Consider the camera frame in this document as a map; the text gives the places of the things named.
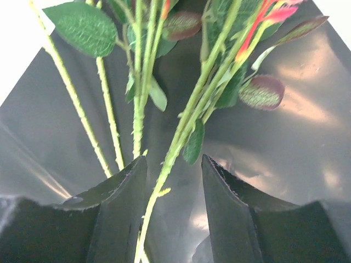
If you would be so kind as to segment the black paper flower wrap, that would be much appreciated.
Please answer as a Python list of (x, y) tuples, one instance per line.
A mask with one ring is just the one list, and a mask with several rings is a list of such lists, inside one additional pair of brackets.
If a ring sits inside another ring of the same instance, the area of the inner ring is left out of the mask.
[[(201, 32), (155, 60), (153, 84), (164, 111), (148, 98), (141, 154), (133, 156), (133, 101), (127, 55), (116, 41), (122, 24), (109, 1), (33, 1), (51, 36), (112, 172), (138, 157), (147, 163), (143, 217), (171, 145), (179, 114), (200, 76)], [(203, 13), (207, 1), (177, 1), (173, 11)], [(285, 86), (274, 110), (242, 101), (215, 110), (199, 158), (179, 156), (168, 193), (153, 208), (144, 244), (148, 262), (215, 262), (202, 181), (202, 157), (273, 197), (305, 205), (350, 204), (350, 50), (314, 1), (298, 10), (248, 58), (266, 49), (258, 70)], [(1, 55), (21, 61), (31, 41), (39, 51), (1, 102), (1, 198), (62, 204), (108, 179), (90, 144), (27, 1), (1, 1)]]

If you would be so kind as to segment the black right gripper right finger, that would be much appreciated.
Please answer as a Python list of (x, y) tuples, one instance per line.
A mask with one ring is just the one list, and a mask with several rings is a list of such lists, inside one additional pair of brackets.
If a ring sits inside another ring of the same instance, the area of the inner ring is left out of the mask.
[(350, 204), (295, 205), (202, 157), (215, 262), (350, 262)]

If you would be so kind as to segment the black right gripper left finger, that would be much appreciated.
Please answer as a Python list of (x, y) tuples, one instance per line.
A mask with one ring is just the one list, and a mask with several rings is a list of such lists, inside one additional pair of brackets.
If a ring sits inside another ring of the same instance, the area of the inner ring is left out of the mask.
[(1, 262), (133, 262), (147, 163), (124, 170), (62, 204), (1, 198)]

